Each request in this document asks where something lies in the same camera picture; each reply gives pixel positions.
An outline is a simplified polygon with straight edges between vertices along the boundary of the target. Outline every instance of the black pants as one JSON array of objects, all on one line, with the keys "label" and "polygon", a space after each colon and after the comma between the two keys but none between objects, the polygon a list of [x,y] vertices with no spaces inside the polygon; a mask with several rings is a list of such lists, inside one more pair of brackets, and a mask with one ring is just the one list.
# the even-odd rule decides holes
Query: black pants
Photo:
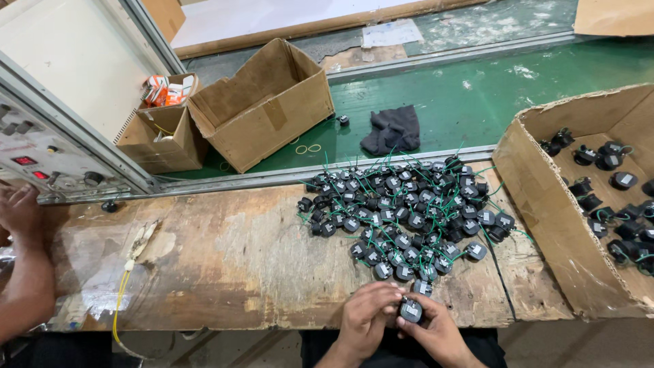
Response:
[{"label": "black pants", "polygon": [[[497,343],[496,329],[460,329],[468,348],[489,368],[506,368],[504,350]],[[300,331],[302,367],[312,368],[338,337],[338,330]],[[414,339],[398,339],[398,330],[386,329],[377,351],[361,367],[440,367]]]},{"label": "black pants", "polygon": [[26,341],[7,368],[112,367],[109,332],[45,333]]}]

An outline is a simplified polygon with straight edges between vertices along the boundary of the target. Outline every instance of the worn wooden workbench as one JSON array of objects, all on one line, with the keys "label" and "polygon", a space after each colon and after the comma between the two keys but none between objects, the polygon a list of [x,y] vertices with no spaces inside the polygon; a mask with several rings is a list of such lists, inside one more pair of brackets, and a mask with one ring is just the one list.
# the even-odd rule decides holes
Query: worn wooden workbench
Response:
[{"label": "worn wooden workbench", "polygon": [[[483,175],[497,188],[493,171]],[[290,185],[130,200],[114,214],[99,204],[48,208],[60,295],[51,328],[111,329],[127,250],[139,228],[157,219],[162,224],[129,279],[119,329],[336,327],[343,302],[373,276],[350,258],[354,240],[342,230],[331,238],[309,235],[296,216],[303,195],[302,185]],[[503,188],[492,199],[515,215]],[[496,263],[491,253],[478,263],[457,260],[434,287],[433,298],[459,326],[572,318],[525,235],[514,232],[494,254]]]}]

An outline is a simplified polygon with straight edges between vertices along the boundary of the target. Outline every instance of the white panel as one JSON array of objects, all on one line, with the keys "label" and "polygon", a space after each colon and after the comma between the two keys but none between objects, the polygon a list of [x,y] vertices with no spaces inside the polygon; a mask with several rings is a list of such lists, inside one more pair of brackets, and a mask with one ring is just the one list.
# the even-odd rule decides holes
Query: white panel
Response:
[{"label": "white panel", "polygon": [[[12,124],[21,125],[24,122],[30,122],[32,127],[27,131],[12,130],[9,133],[6,131],[6,128]],[[48,152],[49,147],[53,147],[54,152]],[[17,161],[22,157],[29,157],[34,163],[21,165]],[[70,193],[88,189],[106,189],[121,184],[110,171],[2,94],[0,94],[0,166],[17,174],[14,177],[22,177],[32,182],[41,191]],[[49,177],[52,177],[54,172],[60,174],[48,186],[48,179],[38,179],[34,172],[42,172]],[[104,179],[100,185],[90,187],[83,180],[86,172],[99,173]]]},{"label": "white panel", "polygon": [[173,48],[414,3],[415,0],[206,0],[182,7]]},{"label": "white panel", "polygon": [[107,139],[162,72],[101,0],[18,0],[0,10],[0,50]]}]

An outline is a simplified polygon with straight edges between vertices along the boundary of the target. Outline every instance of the aluminum frame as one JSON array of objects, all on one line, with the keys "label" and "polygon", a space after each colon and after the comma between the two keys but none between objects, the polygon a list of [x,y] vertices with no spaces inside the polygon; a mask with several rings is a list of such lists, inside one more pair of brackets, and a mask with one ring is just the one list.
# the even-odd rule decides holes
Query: aluminum frame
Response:
[{"label": "aluminum frame", "polygon": [[127,12],[130,19],[141,31],[143,37],[152,47],[159,59],[171,75],[186,74],[186,67],[175,54],[175,51],[159,30],[157,23],[152,19],[148,9],[141,0],[118,0]]},{"label": "aluminum frame", "polygon": [[106,167],[135,193],[155,193],[156,179],[1,51],[0,91]]},{"label": "aluminum frame", "polygon": [[488,45],[446,50],[422,56],[412,56],[406,59],[379,62],[372,65],[348,67],[339,71],[327,72],[327,79],[333,83],[342,83],[360,79],[362,77],[385,77],[435,65],[495,57],[516,51],[533,51],[557,45],[578,43],[600,38],[603,37],[576,35],[574,31],[558,32],[549,35],[527,37],[524,39],[510,40]]},{"label": "aluminum frame", "polygon": [[[477,162],[490,160],[493,150],[495,150],[497,145],[485,145],[478,147],[468,147],[461,150],[449,149],[446,151],[435,151],[427,153],[416,153],[411,155],[413,158],[419,160],[435,160],[437,158],[445,158],[452,156],[458,152],[459,158],[462,162]],[[394,156],[391,157],[391,163],[404,163],[405,160],[412,161],[413,158],[408,155]],[[366,159],[359,160],[357,167],[361,169],[370,168],[379,159]],[[338,170],[339,167],[345,168],[349,167],[349,162],[338,162],[335,164],[329,164],[327,169]],[[289,185],[297,184],[298,180],[309,179],[316,176],[317,174],[324,172],[324,166],[307,166],[303,168],[293,168],[293,169],[283,169],[283,170],[273,170],[268,172],[260,172],[253,174],[239,174],[239,175],[229,175],[223,177],[215,177],[210,179],[197,179],[197,180],[184,180],[174,183],[160,183],[161,193],[156,194],[144,194],[144,195],[134,195],[134,194],[125,194],[120,198],[121,200],[127,199],[142,199],[142,198],[154,198],[159,196],[173,196],[173,195],[184,195],[184,194],[197,194],[197,193],[207,193],[207,192],[218,192],[218,191],[231,191],[236,189],[251,189],[251,188],[262,188],[262,187],[272,187],[277,185]],[[114,198],[115,195],[103,195],[103,196],[79,196],[75,198],[76,203],[89,203],[97,202],[100,200],[107,200]],[[49,200],[42,200],[42,203],[54,203]]]}]

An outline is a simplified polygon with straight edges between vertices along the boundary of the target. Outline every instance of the gray cloth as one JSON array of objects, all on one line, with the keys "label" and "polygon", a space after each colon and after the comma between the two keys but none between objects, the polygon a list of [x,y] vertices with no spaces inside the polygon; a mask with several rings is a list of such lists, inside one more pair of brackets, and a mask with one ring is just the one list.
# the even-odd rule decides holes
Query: gray cloth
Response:
[{"label": "gray cloth", "polygon": [[361,140],[361,147],[375,156],[393,152],[412,151],[420,147],[420,124],[413,105],[395,110],[372,111],[372,132]]}]

